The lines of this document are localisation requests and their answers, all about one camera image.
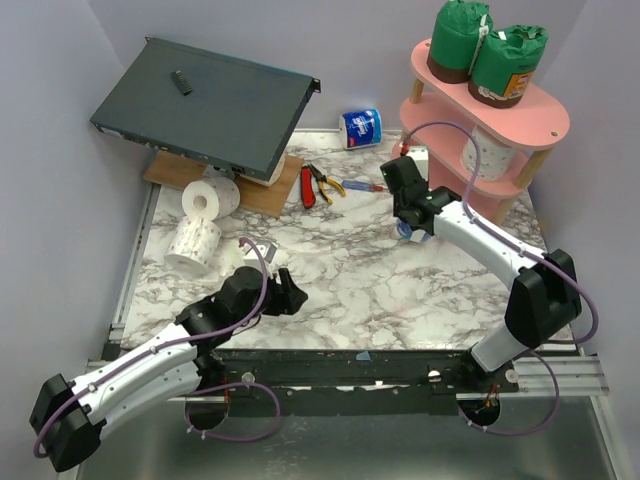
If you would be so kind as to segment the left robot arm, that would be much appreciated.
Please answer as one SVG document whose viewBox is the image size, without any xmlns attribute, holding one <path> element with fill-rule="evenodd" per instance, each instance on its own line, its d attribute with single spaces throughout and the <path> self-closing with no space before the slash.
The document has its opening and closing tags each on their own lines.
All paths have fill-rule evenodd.
<svg viewBox="0 0 640 480">
<path fill-rule="evenodd" d="M 137 409 L 173 396 L 214 393 L 227 379 L 216 348 L 252 319 L 291 316 L 307 299 L 285 268 L 266 275 L 240 267 L 218 292 L 186 306 L 142 346 L 73 380 L 50 377 L 29 417 L 35 457 L 64 472 L 91 456 L 108 431 Z"/>
</svg>

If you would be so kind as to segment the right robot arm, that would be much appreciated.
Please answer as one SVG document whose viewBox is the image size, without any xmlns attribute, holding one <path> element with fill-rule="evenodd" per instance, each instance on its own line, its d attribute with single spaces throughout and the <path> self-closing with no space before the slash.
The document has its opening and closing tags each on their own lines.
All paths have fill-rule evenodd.
<svg viewBox="0 0 640 480">
<path fill-rule="evenodd" d="M 400 156 L 380 167 L 393 197 L 393 215 L 413 231 L 444 239 L 470 255 L 508 289 L 503 323 L 469 348 L 460 379 L 480 392 L 496 371 L 548 341 L 582 312 L 573 259 L 557 249 L 545 253 L 493 224 L 447 187 L 431 189 L 414 160 Z"/>
</svg>

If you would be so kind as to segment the white floral paper towel roll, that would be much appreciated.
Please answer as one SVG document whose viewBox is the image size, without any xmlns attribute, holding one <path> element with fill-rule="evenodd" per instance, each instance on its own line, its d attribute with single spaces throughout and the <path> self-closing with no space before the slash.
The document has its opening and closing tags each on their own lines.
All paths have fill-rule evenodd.
<svg viewBox="0 0 640 480">
<path fill-rule="evenodd" d="M 478 179 L 496 181 L 508 170 L 516 150 L 501 143 L 489 132 L 475 126 L 471 133 L 480 149 L 480 167 Z M 461 163 L 472 174 L 476 168 L 476 149 L 472 140 L 468 140 L 461 154 Z"/>
</svg>

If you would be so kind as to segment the blue Tempo roll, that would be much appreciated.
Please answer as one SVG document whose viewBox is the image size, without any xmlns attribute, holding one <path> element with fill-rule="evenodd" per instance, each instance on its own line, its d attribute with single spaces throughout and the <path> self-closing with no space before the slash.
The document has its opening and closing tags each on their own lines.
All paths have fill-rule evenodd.
<svg viewBox="0 0 640 480">
<path fill-rule="evenodd" d="M 425 243 L 431 238 L 428 232 L 421 229 L 413 230 L 408 223 L 400 219 L 396 221 L 396 230 L 402 239 L 413 243 Z"/>
</svg>

